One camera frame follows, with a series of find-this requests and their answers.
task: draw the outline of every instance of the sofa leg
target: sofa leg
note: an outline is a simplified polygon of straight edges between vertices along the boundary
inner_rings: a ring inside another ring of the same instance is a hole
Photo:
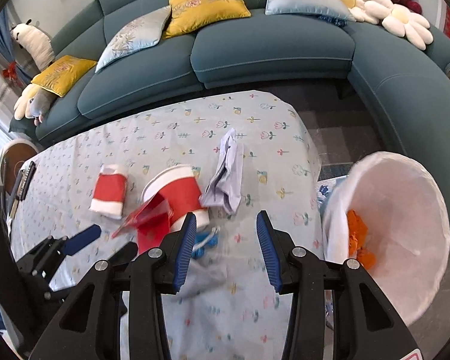
[[[350,83],[345,79],[338,79],[335,81],[335,88],[337,90],[337,96],[339,100],[352,95],[355,91]]]

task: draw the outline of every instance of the orange cloth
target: orange cloth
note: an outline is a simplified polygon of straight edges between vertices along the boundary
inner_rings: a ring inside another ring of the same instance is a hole
[[[377,262],[375,255],[364,246],[365,240],[367,239],[368,227],[354,210],[349,210],[346,217],[349,234],[348,256],[353,256],[356,253],[356,259],[368,270]]]

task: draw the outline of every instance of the red paper cup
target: red paper cup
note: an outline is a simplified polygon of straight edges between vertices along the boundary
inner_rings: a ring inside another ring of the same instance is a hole
[[[202,192],[190,165],[173,166],[157,174],[143,190],[142,201],[148,202],[157,193],[168,201],[172,210],[171,231],[182,228],[188,212],[193,212],[197,218],[197,231],[209,225],[208,209],[199,202]]]

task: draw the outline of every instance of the white pillow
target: white pillow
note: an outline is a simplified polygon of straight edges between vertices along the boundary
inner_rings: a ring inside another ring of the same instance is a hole
[[[95,73],[116,59],[155,46],[162,37],[165,23],[170,17],[170,5],[159,8],[128,23],[113,37],[98,60]]]

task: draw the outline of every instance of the bed sheet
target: bed sheet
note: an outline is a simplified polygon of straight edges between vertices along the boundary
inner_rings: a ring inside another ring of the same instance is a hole
[[[134,239],[133,234],[111,239],[120,221],[88,210],[101,165],[122,164],[130,172],[126,216],[138,207],[146,183],[176,164],[191,164],[203,191],[230,127],[244,145],[242,200],[236,215],[210,209],[211,224],[221,227],[218,246],[191,261],[177,295],[163,296],[169,347],[174,360],[280,359],[291,295],[278,296],[269,284],[256,215],[267,210],[275,228],[323,258],[315,193],[320,160],[297,112],[270,93],[228,93],[145,111],[41,152],[12,227],[15,258],[48,235],[71,237],[96,223],[101,237],[67,257],[51,287],[77,283],[95,261]],[[124,300],[127,304],[127,293]],[[121,354],[128,359],[127,315],[121,322]]]

